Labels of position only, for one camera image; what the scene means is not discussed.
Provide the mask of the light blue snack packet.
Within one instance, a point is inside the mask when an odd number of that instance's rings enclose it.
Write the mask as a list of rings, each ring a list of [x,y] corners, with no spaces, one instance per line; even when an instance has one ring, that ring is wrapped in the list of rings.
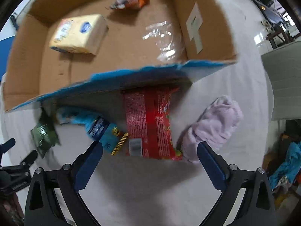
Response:
[[[109,122],[98,112],[85,108],[62,106],[57,109],[59,124],[76,124],[85,127],[87,135],[102,144],[104,150],[116,155],[128,139],[128,133]]]

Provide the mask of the blue cloth pile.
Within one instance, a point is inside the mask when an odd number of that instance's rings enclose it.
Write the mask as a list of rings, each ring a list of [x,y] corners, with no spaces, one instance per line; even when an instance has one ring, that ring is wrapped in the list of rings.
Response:
[[[297,174],[300,171],[300,143],[290,143],[285,161],[269,177],[269,184],[272,193],[283,187],[286,191],[293,184]]]

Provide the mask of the clear plastic bag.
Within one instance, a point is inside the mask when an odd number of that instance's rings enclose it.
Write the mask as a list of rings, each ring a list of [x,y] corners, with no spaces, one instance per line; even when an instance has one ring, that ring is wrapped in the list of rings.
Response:
[[[163,63],[171,63],[182,60],[184,42],[182,33],[169,21],[151,24],[145,28],[146,34],[143,40],[150,40],[159,49],[156,59]]]

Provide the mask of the red snack bag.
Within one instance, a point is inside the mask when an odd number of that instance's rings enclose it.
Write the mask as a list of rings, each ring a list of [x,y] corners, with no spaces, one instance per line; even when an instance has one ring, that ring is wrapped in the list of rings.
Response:
[[[173,146],[169,121],[170,101],[178,87],[146,88],[123,93],[129,134],[128,153],[133,157],[180,161]]]

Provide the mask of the green snack bag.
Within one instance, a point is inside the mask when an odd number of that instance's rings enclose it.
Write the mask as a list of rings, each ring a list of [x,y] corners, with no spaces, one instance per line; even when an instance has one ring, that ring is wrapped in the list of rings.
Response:
[[[43,107],[38,123],[31,129],[31,136],[42,159],[52,147],[61,145],[54,123]]]

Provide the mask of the yellow tissue pack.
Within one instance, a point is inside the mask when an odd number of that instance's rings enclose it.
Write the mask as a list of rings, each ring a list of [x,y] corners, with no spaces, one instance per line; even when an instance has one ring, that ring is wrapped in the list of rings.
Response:
[[[107,30],[101,14],[65,18],[49,41],[49,48],[61,53],[96,55]]]

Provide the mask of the lilac towel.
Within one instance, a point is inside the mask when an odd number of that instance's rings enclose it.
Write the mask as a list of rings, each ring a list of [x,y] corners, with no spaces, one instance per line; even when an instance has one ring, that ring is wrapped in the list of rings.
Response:
[[[181,143],[184,159],[198,163],[197,147],[202,141],[215,152],[220,150],[236,131],[242,119],[243,113],[235,100],[227,95],[215,99],[184,133]]]

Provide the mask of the cardboard box blue outside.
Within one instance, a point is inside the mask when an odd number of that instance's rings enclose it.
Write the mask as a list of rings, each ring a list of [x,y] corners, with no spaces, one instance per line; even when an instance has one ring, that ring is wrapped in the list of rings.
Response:
[[[14,38],[3,97],[7,112],[71,94],[167,80],[199,79],[237,62],[231,30],[215,0],[150,0],[140,10],[111,10],[114,0],[37,0]],[[49,41],[61,20],[101,14],[108,31],[96,55],[61,53]],[[145,28],[169,21],[182,33],[181,61],[163,63],[143,40]]]

